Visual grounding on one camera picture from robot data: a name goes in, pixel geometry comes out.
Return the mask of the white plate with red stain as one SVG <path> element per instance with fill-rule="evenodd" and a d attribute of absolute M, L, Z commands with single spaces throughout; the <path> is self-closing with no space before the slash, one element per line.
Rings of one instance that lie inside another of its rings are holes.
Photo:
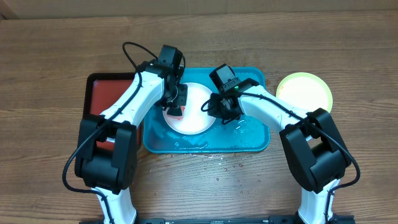
<path fill-rule="evenodd" d="M 199 83 L 186 83 L 187 104 L 182 107 L 182 116 L 167 114 L 169 109 L 163 111 L 166 123 L 176 132 L 193 135 L 206 131 L 215 122 L 214 117 L 201 110 L 201 106 L 210 99 L 212 91 Z"/>

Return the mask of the yellow plate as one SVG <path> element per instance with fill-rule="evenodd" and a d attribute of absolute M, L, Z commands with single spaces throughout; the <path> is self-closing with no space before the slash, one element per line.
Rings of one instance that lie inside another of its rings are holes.
<path fill-rule="evenodd" d="M 323 108 L 330 113 L 333 106 L 329 86 L 318 76 L 307 72 L 286 76 L 277 87 L 276 97 L 308 111 Z"/>

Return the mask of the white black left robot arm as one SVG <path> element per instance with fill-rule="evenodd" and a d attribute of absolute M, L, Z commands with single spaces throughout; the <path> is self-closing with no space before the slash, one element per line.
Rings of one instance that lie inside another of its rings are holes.
<path fill-rule="evenodd" d="M 78 145 L 69 158 L 86 194 L 98 197 L 103 223 L 136 223 L 129 192 L 137 166 L 137 127 L 150 108 L 185 105 L 187 86 L 180 83 L 185 67 L 152 60 L 144 62 L 120 98 L 101 114 L 86 114 Z"/>

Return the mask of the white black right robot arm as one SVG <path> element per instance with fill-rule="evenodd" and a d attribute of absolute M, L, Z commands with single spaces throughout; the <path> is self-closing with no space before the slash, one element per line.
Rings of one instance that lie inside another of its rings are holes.
<path fill-rule="evenodd" d="M 279 133 L 289 170 L 302 187 L 298 217 L 303 223 L 332 223 L 332 200 L 351 164 L 330 113 L 308 112 L 284 103 L 257 81 L 212 78 L 217 88 L 201 107 L 227 124 L 241 115 L 261 121 Z"/>

